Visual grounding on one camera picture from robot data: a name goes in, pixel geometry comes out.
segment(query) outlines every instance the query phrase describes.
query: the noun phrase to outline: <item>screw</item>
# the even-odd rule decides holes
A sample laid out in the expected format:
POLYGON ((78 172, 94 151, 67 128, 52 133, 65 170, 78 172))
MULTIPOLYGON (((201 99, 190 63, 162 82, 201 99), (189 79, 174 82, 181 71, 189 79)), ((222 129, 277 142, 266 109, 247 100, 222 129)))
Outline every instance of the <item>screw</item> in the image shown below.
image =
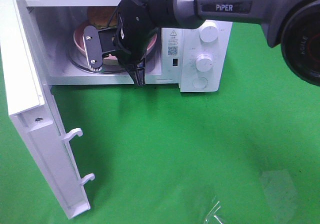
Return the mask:
POLYGON ((43 120, 44 120, 43 118, 39 117, 39 118, 35 119, 35 122, 41 122, 43 120))

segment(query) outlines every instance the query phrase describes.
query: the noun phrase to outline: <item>qr code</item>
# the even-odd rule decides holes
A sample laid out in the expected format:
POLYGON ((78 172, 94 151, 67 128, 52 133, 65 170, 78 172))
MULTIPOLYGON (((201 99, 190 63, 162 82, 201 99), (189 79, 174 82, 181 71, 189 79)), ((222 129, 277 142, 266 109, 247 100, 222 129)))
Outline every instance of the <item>qr code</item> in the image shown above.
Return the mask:
POLYGON ((177 55, 178 47, 177 46, 169 46, 168 47, 168 55, 177 55))

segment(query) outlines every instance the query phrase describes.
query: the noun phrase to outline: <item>bread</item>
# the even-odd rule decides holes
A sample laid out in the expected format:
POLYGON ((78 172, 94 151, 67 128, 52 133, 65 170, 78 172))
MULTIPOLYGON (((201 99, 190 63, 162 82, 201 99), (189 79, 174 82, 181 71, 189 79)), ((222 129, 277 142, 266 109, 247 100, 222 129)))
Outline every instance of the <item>bread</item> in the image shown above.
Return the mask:
MULTIPOLYGON (((88 7, 87 17, 91 25, 97 29, 104 29, 107 27, 108 21, 115 11, 116 7, 88 7)), ((117 25, 117 15, 114 16, 110 23, 111 26, 117 25)))

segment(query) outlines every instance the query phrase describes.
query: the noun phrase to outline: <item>cable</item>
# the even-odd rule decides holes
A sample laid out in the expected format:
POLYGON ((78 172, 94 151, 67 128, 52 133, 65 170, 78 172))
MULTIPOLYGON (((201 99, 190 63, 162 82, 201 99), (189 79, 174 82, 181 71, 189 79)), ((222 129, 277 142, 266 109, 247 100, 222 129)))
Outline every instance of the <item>cable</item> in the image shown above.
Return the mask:
POLYGON ((111 15, 111 17, 110 17, 110 19, 109 19, 109 21, 108 21, 108 24, 106 25, 107 28, 109 28, 110 23, 111 23, 112 19, 114 18, 114 16, 116 15, 116 13, 117 13, 117 11, 118 11, 118 9, 119 9, 119 5, 121 4, 122 1, 123 1, 123 0, 120 1, 120 3, 118 4, 118 6, 116 7, 116 9, 114 10, 114 12, 112 13, 112 15, 111 15))

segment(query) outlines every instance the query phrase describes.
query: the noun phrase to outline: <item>warning label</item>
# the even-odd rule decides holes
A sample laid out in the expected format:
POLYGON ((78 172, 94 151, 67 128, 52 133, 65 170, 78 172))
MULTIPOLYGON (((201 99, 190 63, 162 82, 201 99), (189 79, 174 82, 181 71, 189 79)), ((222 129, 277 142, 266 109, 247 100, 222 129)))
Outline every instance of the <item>warning label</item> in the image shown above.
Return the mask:
POLYGON ((175 30, 172 30, 168 38, 168 56, 177 57, 179 54, 179 39, 178 34, 175 30))

